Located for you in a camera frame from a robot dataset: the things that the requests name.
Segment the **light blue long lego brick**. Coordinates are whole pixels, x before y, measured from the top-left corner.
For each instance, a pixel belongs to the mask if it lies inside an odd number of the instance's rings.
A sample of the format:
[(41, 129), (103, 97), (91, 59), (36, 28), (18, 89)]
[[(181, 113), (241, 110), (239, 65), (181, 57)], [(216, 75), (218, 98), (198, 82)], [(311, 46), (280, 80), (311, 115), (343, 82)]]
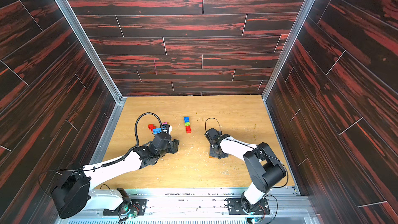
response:
[(154, 128), (154, 129), (152, 130), (152, 132), (153, 132), (153, 134), (158, 134), (158, 133), (161, 133), (161, 132), (162, 132), (162, 129), (161, 129), (161, 128)]

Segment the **small red lego brick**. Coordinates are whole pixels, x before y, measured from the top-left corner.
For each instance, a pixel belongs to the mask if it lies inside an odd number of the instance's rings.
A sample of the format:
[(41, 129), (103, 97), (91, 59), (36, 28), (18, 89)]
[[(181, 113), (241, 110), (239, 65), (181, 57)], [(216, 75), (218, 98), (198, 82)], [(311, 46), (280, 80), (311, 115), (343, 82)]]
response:
[(153, 129), (155, 129), (156, 128), (156, 126), (154, 125), (154, 124), (149, 124), (148, 125), (148, 129), (150, 130), (150, 131), (153, 131)]

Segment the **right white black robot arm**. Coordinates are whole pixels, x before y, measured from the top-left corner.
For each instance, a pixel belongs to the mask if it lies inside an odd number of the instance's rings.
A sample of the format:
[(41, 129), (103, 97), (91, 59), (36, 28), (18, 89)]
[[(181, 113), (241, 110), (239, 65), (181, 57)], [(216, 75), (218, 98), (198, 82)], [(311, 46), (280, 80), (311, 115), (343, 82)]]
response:
[(205, 137), (210, 143), (211, 157), (223, 159), (232, 155), (244, 161), (248, 170), (251, 184), (238, 202), (231, 199), (231, 208), (247, 214), (255, 213), (266, 193), (288, 176), (286, 167), (266, 143), (247, 144), (214, 128), (207, 130)]

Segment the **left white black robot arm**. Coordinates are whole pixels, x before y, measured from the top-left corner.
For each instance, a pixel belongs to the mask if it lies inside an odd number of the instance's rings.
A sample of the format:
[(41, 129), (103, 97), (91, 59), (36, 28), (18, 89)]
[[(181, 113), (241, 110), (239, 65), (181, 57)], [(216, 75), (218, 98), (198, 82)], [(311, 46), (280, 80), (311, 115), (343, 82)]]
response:
[(123, 156), (64, 173), (51, 192), (59, 217), (67, 219), (92, 209), (126, 215), (132, 208), (127, 192), (122, 188), (102, 190), (97, 186), (125, 173), (153, 166), (167, 153), (176, 153), (178, 147), (179, 140), (161, 132), (155, 134), (153, 141), (133, 147)]

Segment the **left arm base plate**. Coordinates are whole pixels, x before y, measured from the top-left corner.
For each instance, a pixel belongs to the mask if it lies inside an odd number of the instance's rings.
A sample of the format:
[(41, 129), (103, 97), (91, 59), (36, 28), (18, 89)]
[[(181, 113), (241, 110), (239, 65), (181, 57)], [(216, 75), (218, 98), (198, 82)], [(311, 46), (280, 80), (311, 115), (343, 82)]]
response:
[(147, 199), (130, 199), (123, 201), (115, 210), (104, 209), (104, 216), (136, 218), (145, 214)]

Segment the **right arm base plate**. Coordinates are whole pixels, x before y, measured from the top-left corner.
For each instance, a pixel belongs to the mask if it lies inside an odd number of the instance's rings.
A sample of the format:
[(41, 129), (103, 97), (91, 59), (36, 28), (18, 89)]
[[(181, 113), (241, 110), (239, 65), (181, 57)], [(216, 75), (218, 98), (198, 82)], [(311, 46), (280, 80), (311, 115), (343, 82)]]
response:
[(251, 204), (242, 198), (226, 198), (224, 205), (229, 215), (269, 215), (270, 210), (266, 199), (262, 198), (256, 204)]

